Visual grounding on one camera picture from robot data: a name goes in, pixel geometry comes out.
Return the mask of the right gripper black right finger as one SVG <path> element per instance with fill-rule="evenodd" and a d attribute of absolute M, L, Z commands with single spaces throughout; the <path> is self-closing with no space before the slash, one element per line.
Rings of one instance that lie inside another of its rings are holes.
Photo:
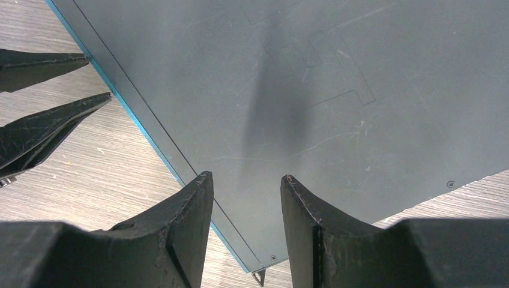
<path fill-rule="evenodd" d="M 294 287 L 507 287 L 508 220 L 410 218 L 381 229 L 281 180 Z"/>

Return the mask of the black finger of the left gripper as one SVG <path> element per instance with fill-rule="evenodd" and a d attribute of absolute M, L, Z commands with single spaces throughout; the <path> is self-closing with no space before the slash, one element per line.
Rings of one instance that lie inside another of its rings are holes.
<path fill-rule="evenodd" d="M 82 53 L 32 53 L 1 49 L 1 92 L 15 92 L 89 64 Z"/>
<path fill-rule="evenodd" d="M 86 117 L 111 100 L 111 94 L 105 92 L 1 127 L 1 181 L 10 181 L 44 162 Z"/>

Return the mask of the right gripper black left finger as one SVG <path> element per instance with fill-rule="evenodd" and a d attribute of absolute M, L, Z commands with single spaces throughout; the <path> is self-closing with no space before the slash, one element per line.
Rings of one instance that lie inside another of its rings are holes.
<path fill-rule="evenodd" d="M 114 225 L 1 223 L 2 287 L 200 287 L 213 206 L 211 172 Z"/>

